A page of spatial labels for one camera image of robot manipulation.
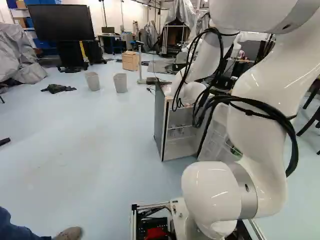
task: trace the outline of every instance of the cable bundle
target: cable bundle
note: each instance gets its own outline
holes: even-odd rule
[[[189,48],[189,51],[187,54],[187,62],[186,62],[184,74],[182,76],[182,80],[181,80],[181,82],[180,82],[180,84],[174,94],[174,98],[173,98],[173,102],[172,102],[172,111],[175,112],[177,110],[177,108],[181,108],[181,106],[183,107],[181,98],[179,98],[179,94],[180,94],[180,91],[182,89],[183,84],[186,83],[186,78],[187,78],[189,70],[191,68],[192,59],[195,55],[199,40],[201,39],[202,35],[206,34],[206,33],[214,33],[217,35],[218,40],[219,40],[219,45],[220,45],[220,60],[219,60],[219,65],[218,65],[216,71],[214,72],[215,73],[214,79],[211,81],[210,85],[199,94],[199,96],[197,97],[196,101],[193,104],[192,125],[195,128],[201,127],[201,125],[205,119],[207,110],[211,109],[210,114],[209,114],[209,118],[206,122],[206,126],[204,129],[203,135],[202,135],[202,139],[201,139],[201,142],[200,142],[200,145],[198,148],[198,152],[197,152],[198,155],[201,152],[202,145],[203,145],[203,142],[206,138],[208,127],[210,125],[210,122],[211,122],[211,119],[213,116],[213,112],[214,112],[216,106],[219,103],[224,103],[227,105],[230,104],[232,107],[244,112],[248,116],[266,118],[266,119],[270,119],[273,121],[277,121],[277,123],[286,131],[286,133],[288,133],[288,135],[291,139],[291,142],[292,142],[292,147],[291,147],[292,150],[291,150],[290,162],[289,162],[289,165],[285,171],[285,174],[287,177],[289,177],[297,168],[298,161],[299,161],[299,150],[298,150],[298,143],[297,143],[297,139],[296,139],[296,132],[290,122],[290,120],[296,116],[286,117],[281,111],[279,111],[275,107],[273,107],[265,102],[254,100],[254,99],[249,99],[249,98],[243,98],[243,97],[237,97],[237,96],[231,96],[231,95],[216,95],[216,96],[208,99],[209,94],[210,94],[210,88],[214,84],[215,79],[223,73],[222,64],[223,64],[223,60],[224,60],[224,45],[223,45],[223,41],[222,41],[222,36],[232,36],[233,34],[222,34],[219,32],[219,30],[217,28],[211,27],[211,28],[207,28],[206,30],[204,30],[202,33],[200,33],[198,36],[195,37],[195,39],[192,41],[192,43],[190,45],[190,48]],[[192,55],[190,58],[190,62],[188,62],[189,55],[191,52],[191,46],[194,43],[195,43],[195,45],[194,45],[193,52],[192,52]],[[242,107],[239,107],[239,106],[233,104],[232,102],[241,102],[241,103],[251,105],[257,109],[262,110],[266,114],[257,113],[252,110],[249,110],[249,109],[244,109]]]

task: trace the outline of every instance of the light blue floor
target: light blue floor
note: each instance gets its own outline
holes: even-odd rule
[[[145,54],[142,60],[152,58]],[[142,70],[144,78],[154,76],[146,66]],[[99,74],[98,92],[88,89],[83,71],[50,68],[43,81],[2,94],[6,103],[0,104],[0,139],[12,142],[0,147],[0,205],[15,224],[42,236],[80,225],[84,240],[127,240],[131,204],[181,196],[182,172],[195,159],[160,161],[153,139],[154,95],[136,84],[137,72],[123,70],[115,61],[89,71]],[[124,72],[128,93],[117,94],[113,74]],[[48,84],[77,90],[40,92]],[[297,129],[318,105],[315,100],[300,111]],[[319,135],[312,127],[299,139],[300,163],[288,180],[284,210],[258,220],[269,240],[319,239]]]

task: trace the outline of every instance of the monitor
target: monitor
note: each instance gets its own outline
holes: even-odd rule
[[[41,41],[94,40],[94,28],[86,5],[28,5],[36,35]]]

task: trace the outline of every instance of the black cloth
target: black cloth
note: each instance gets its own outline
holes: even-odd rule
[[[41,92],[49,91],[51,94],[56,94],[60,92],[70,92],[77,90],[75,87],[71,86],[62,86],[58,84],[49,84],[47,88],[42,89]]]

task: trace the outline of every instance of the cardboard box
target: cardboard box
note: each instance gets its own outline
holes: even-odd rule
[[[18,9],[26,9],[27,8],[27,6],[23,0],[17,0],[15,2],[16,2],[16,6]]]
[[[15,17],[14,22],[20,24],[23,29],[27,28],[26,19],[24,17]]]
[[[122,68],[130,71],[137,71],[139,64],[139,55],[135,51],[126,51],[122,53]]]

